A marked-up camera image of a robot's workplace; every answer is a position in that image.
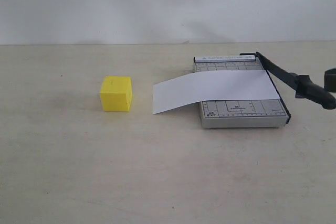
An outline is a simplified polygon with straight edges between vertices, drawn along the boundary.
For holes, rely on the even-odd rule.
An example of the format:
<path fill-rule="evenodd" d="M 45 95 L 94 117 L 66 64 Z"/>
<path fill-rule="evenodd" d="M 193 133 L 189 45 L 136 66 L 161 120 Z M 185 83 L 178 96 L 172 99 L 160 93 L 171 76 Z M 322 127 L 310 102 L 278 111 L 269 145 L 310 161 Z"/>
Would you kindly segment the black cutter blade arm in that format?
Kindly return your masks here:
<path fill-rule="evenodd" d="M 265 70 L 295 90 L 296 98 L 308 99 L 321 105 L 326 110 L 335 109 L 335 97 L 323 87 L 313 83 L 309 75 L 287 72 L 260 52 L 255 52 L 255 55 L 259 58 Z"/>

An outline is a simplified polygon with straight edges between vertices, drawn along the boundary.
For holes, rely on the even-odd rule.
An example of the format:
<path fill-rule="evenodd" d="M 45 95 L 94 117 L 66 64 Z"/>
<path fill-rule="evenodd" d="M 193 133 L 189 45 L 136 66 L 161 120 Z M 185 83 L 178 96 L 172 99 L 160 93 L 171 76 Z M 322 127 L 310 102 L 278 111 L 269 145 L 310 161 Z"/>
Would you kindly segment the white paper sheet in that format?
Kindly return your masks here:
<path fill-rule="evenodd" d="M 280 96 L 264 70 L 186 74 L 153 86 L 153 114 L 202 101 L 275 100 Z"/>

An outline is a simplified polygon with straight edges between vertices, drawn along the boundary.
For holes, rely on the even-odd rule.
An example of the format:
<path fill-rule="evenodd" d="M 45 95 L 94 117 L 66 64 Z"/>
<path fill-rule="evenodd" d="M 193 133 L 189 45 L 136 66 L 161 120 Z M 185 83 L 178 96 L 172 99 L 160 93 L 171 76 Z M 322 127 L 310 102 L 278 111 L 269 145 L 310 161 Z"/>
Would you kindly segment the yellow foam cube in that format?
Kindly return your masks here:
<path fill-rule="evenodd" d="M 130 111 L 133 96 L 131 77 L 105 76 L 99 94 L 104 111 Z"/>

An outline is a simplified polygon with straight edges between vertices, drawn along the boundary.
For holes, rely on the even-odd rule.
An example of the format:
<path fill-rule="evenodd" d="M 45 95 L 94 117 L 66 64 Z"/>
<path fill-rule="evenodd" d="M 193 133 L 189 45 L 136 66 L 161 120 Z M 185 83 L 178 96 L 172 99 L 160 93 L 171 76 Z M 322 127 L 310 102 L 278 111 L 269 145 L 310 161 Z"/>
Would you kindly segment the grey paper cutter base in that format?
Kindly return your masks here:
<path fill-rule="evenodd" d="M 236 56 L 194 57 L 194 71 L 263 70 L 252 53 Z M 275 100 L 202 101 L 199 103 L 202 127 L 206 129 L 284 127 L 291 114 L 282 98 Z"/>

